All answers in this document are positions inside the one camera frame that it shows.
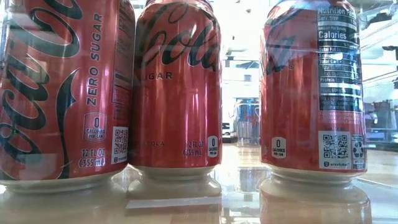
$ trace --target glossy surface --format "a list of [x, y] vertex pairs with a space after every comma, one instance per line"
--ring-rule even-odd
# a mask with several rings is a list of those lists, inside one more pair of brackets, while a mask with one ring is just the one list
[[0, 182], [56, 190], [63, 184], [51, 180], [123, 170], [133, 45], [121, 43], [134, 42], [130, 3], [1, 7]]
[[220, 27], [205, 1], [149, 1], [137, 21], [132, 165], [220, 163], [220, 42]]
[[357, 24], [346, 1], [280, 1], [268, 14], [260, 138], [262, 161], [275, 173], [342, 179], [366, 171]]
[[[355, 180], [356, 188], [350, 188], [357, 192], [356, 196], [352, 190], [347, 191], [350, 195], [344, 195], [341, 189], [322, 190], [314, 185], [303, 188], [297, 184], [284, 185], [272, 193], [269, 189], [276, 189], [272, 186], [261, 190], [262, 183], [270, 178], [258, 162], [259, 148], [224, 148], [224, 163], [211, 173], [223, 189], [221, 202], [217, 196], [196, 198], [201, 205], [189, 206], [184, 200], [130, 200], [126, 190], [138, 173], [128, 167], [112, 183], [88, 190], [47, 195], [2, 192], [0, 223], [398, 223], [398, 189]], [[377, 156], [370, 156], [371, 161], [377, 161]], [[147, 208], [148, 205], [161, 207]]]

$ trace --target qr code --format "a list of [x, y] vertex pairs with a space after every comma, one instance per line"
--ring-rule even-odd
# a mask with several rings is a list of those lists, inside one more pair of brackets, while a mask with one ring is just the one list
[[319, 167], [351, 169], [351, 134], [348, 131], [319, 131]]
[[114, 153], [120, 154], [127, 151], [128, 130], [116, 130], [114, 137]]
[[113, 127], [112, 164], [127, 160], [127, 144], [129, 129], [126, 127]]
[[349, 156], [348, 136], [324, 134], [322, 137], [323, 157], [330, 159], [346, 159]]

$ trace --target coca-cola can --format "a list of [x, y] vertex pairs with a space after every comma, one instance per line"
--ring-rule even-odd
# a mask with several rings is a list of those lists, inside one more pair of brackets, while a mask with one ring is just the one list
[[123, 170], [135, 36], [130, 2], [5, 2], [0, 184], [56, 192]]
[[200, 176], [220, 163], [220, 42], [207, 1], [147, 1], [137, 20], [129, 147], [142, 174]]
[[345, 181], [366, 172], [358, 31], [347, 1], [271, 9], [261, 40], [261, 149], [275, 175]]

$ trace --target coca-cola zero sugar can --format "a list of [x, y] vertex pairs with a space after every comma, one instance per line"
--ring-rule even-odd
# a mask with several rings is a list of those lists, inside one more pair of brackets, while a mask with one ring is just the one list
[[135, 35], [130, 2], [6, 3], [0, 184], [73, 190], [123, 170]]
[[281, 1], [261, 40], [262, 162], [276, 175], [366, 171], [358, 21], [346, 1]]
[[147, 1], [137, 21], [130, 163], [207, 174], [221, 160], [220, 27], [205, 0]]

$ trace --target white label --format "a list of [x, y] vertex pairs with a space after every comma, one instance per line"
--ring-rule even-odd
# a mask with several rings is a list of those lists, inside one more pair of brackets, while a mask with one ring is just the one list
[[348, 131], [319, 131], [319, 168], [350, 170], [351, 135]]
[[216, 136], [207, 138], [207, 156], [210, 158], [218, 156], [218, 138]]
[[113, 127], [112, 135], [112, 161], [118, 164], [127, 161], [127, 141], [129, 139], [129, 128]]
[[272, 138], [272, 156], [276, 159], [286, 158], [286, 139], [282, 137]]
[[320, 111], [362, 112], [362, 73], [354, 9], [317, 9]]
[[221, 197], [131, 200], [126, 208], [164, 208], [221, 204]]
[[365, 155], [364, 136], [360, 134], [353, 134], [351, 136], [353, 147], [353, 169], [365, 169]]

